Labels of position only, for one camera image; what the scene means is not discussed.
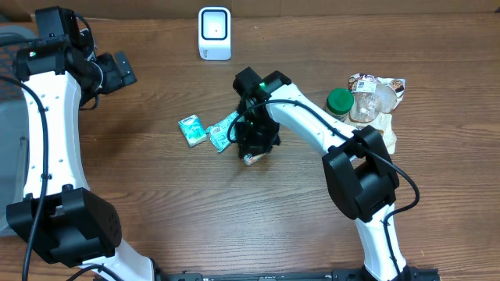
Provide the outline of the teal tissue pack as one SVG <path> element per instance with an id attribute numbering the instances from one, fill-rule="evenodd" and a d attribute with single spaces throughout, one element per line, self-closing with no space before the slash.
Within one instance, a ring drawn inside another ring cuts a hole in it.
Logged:
<path id="1" fill-rule="evenodd" d="M 178 124 L 190 148 L 207 140 L 207 134 L 197 115 L 184 118 Z"/>

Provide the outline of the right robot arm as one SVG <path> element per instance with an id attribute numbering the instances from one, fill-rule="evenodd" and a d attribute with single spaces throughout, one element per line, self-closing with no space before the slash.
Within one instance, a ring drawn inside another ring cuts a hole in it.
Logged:
<path id="1" fill-rule="evenodd" d="M 239 158 L 270 153 L 286 126 L 320 155 L 332 201 L 355 221 L 366 278 L 408 277 L 394 225 L 402 171 L 391 162 L 379 132 L 371 126 L 357 130 L 330 116 L 279 71 L 261 78 L 248 67 L 236 74 L 233 88 L 241 100 L 227 136 L 237 144 Z"/>

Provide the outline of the orange tissue pack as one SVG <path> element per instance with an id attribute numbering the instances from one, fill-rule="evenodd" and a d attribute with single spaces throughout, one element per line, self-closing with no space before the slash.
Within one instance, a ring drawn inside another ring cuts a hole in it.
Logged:
<path id="1" fill-rule="evenodd" d="M 266 156 L 266 153 L 259 154 L 259 155 L 246 154 L 243 157 L 243 161 L 246 165 L 254 165 L 264 156 Z"/>

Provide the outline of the green lid jar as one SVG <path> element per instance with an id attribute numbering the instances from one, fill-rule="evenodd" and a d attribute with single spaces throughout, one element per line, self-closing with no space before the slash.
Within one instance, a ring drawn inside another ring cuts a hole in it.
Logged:
<path id="1" fill-rule="evenodd" d="M 335 88 L 327 96 L 324 111 L 335 119 L 344 122 L 350 113 L 355 99 L 351 91 L 346 88 Z"/>

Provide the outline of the brown bread bag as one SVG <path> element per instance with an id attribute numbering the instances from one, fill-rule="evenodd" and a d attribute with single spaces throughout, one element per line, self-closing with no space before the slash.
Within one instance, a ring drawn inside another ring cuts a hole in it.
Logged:
<path id="1" fill-rule="evenodd" d="M 348 89 L 354 104 L 344 123 L 358 130 L 372 126 L 382 136 L 388 153 L 394 154 L 397 137 L 392 129 L 392 113 L 404 97 L 405 79 L 356 73 L 349 77 Z"/>

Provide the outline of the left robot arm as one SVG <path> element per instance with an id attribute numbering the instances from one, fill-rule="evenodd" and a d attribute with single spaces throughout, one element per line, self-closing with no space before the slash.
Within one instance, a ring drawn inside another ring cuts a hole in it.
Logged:
<path id="1" fill-rule="evenodd" d="M 104 280 L 158 280 L 155 262 L 122 235 L 115 207 L 91 192 L 80 153 L 79 111 L 136 82 L 127 57 L 95 53 L 82 15 L 58 6 L 35 13 L 38 36 L 20 42 L 9 83 L 23 91 L 28 114 L 26 182 L 6 207 L 25 255 L 95 272 Z"/>

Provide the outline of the teal wet wipes pack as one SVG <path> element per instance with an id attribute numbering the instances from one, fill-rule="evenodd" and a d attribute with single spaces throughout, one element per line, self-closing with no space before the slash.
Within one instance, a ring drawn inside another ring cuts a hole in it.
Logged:
<path id="1" fill-rule="evenodd" d="M 205 132 L 209 135 L 209 139 L 219 153 L 222 153 L 230 146 L 230 141 L 227 137 L 227 132 L 230 124 L 238 116 L 238 112 L 234 111 L 218 123 L 209 126 Z"/>

